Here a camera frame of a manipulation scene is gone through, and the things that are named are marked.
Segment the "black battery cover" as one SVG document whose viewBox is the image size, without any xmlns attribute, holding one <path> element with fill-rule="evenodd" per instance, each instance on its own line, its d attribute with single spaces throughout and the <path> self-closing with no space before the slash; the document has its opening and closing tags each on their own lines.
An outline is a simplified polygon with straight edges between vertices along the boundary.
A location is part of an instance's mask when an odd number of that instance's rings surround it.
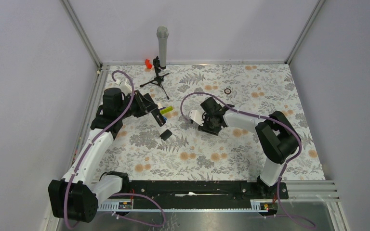
<svg viewBox="0 0 370 231">
<path fill-rule="evenodd" d="M 172 132 L 169 130 L 169 129 L 167 129 L 167 130 L 165 130 L 164 132 L 162 132 L 161 134 L 160 134 L 160 138 L 163 140 L 163 141 L 166 141 L 170 136 L 172 135 Z"/>
</svg>

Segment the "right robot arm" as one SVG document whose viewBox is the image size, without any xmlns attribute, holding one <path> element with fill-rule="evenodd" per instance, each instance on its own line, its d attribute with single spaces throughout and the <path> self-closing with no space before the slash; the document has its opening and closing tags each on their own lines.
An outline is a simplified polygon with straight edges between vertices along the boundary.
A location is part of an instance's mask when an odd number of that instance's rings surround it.
<svg viewBox="0 0 370 231">
<path fill-rule="evenodd" d="M 221 106 L 213 97 L 200 106 L 202 111 L 192 110 L 188 114 L 199 131 L 217 136 L 223 128 L 230 127 L 256 133 L 266 156 L 257 192 L 263 198 L 271 197 L 287 161 L 301 149 L 301 139 L 288 119 L 280 111 L 263 116 L 240 111 L 230 104 Z"/>
</svg>

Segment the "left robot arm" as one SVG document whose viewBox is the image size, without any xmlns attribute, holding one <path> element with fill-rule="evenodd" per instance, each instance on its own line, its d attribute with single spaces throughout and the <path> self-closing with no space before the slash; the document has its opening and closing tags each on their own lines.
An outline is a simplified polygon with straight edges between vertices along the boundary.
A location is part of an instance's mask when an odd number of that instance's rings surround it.
<svg viewBox="0 0 370 231">
<path fill-rule="evenodd" d="M 89 223 L 106 199 L 113 194 L 123 198 L 131 192 L 126 173 L 110 171 L 98 183 L 91 183 L 103 155 L 122 128 L 123 119 L 149 113 L 164 125 L 150 94 L 142 95 L 138 90 L 124 93 L 119 88 L 104 91 L 103 103 L 97 109 L 88 139 L 75 163 L 60 180 L 52 180 L 48 186 L 54 217 Z"/>
</svg>

